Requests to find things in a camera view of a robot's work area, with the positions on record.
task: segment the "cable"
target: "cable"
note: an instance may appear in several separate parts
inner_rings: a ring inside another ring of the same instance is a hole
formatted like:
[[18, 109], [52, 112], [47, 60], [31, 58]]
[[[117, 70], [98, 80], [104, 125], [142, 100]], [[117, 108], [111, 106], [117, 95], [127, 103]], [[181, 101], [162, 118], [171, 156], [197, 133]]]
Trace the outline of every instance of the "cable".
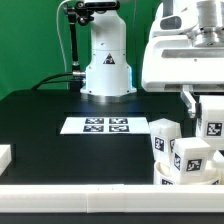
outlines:
[[68, 72], [67, 59], [66, 59], [66, 55], [65, 55], [65, 49], [64, 49], [61, 32], [60, 32], [60, 26], [59, 26], [60, 25], [59, 24], [60, 9], [61, 9], [62, 5], [64, 5], [66, 2], [75, 2], [75, 0], [64, 0], [63, 2], [61, 2], [61, 4], [58, 6], [58, 9], [57, 9], [56, 25], [57, 25], [57, 34], [58, 34], [58, 38], [59, 38], [59, 42], [60, 42], [60, 46], [61, 46], [62, 57], [63, 57], [63, 61], [64, 61], [64, 69], [65, 69], [65, 72]]
[[55, 84], [55, 83], [70, 83], [70, 82], [78, 82], [74, 79], [71, 80], [62, 80], [62, 81], [52, 81], [52, 82], [41, 82], [38, 85], [35, 85], [32, 90], [36, 91], [40, 86], [45, 85], [45, 84]]
[[50, 76], [46, 79], [43, 79], [42, 81], [40, 81], [35, 86], [33, 86], [31, 88], [31, 90], [34, 90], [34, 91], [37, 90], [42, 84], [46, 84], [49, 80], [60, 78], [60, 77], [68, 77], [68, 76], [72, 76], [72, 73], [62, 73], [62, 74], [57, 74], [57, 75]]
[[138, 89], [138, 78], [137, 78], [137, 29], [136, 29], [136, 17], [137, 17], [137, 3], [138, 0], [135, 0], [135, 6], [134, 6], [134, 20], [133, 20], [133, 26], [134, 26], [134, 46], [135, 46], [135, 82], [136, 82], [136, 88]]

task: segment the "white cube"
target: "white cube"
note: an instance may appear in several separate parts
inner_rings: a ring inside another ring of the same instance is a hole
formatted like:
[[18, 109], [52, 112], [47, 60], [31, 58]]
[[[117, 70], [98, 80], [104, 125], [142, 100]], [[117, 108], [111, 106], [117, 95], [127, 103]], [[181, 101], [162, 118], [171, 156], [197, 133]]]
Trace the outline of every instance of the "white cube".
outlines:
[[10, 145], [0, 145], [0, 175], [12, 160]]
[[201, 118], [197, 120], [196, 137], [216, 150], [224, 149], [224, 96], [200, 96]]
[[214, 150], [200, 138], [176, 139], [173, 149], [170, 172], [179, 184], [191, 181], [191, 177], [203, 175], [208, 159]]
[[180, 124], [167, 119], [149, 123], [154, 159], [170, 166], [174, 141], [181, 138]]

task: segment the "green background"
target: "green background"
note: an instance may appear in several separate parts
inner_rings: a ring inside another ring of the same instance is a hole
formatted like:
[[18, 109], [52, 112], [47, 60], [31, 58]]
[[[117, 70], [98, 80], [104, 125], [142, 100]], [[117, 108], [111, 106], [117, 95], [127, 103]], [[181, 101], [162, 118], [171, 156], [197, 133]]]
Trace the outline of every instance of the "green background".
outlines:
[[[136, 46], [134, 0], [121, 3], [118, 13], [127, 25], [127, 62], [133, 68], [133, 85], [141, 88], [141, 70], [149, 30], [160, 0], [136, 0]], [[56, 12], [62, 0], [0, 1], [0, 99], [8, 93], [30, 89], [42, 79], [64, 72], [56, 29]], [[70, 33], [67, 18], [60, 13], [60, 30], [68, 66], [71, 64]], [[89, 64], [90, 25], [77, 25], [79, 61], [82, 70]], [[66, 84], [44, 88], [66, 88]]]

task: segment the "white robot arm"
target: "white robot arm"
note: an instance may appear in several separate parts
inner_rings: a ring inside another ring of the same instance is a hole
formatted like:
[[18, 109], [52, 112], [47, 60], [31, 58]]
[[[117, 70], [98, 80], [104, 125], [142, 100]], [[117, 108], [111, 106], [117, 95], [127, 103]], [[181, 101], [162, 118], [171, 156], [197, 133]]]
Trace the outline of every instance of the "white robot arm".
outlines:
[[145, 50], [143, 88], [182, 92], [182, 99], [188, 96], [187, 89], [223, 92], [224, 78], [219, 72], [223, 63], [224, 1], [163, 0]]
[[79, 24], [91, 24], [92, 60], [81, 89], [84, 98], [117, 102], [136, 92], [132, 87], [132, 70], [126, 62], [126, 25], [116, 12], [119, 7], [117, 0], [84, 0], [75, 6]]

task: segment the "black tabletop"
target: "black tabletop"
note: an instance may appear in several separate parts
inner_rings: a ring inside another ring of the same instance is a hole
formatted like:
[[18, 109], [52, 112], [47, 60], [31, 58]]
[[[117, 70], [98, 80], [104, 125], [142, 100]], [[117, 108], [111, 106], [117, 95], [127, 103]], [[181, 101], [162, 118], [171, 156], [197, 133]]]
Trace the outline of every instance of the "black tabletop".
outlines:
[[[0, 102], [0, 144], [12, 163], [0, 184], [152, 184], [149, 135], [60, 135], [66, 117], [167, 118], [194, 136], [179, 93], [139, 92], [135, 100], [100, 104], [69, 91], [16, 91]], [[221, 214], [1, 214], [1, 223], [221, 223]]]

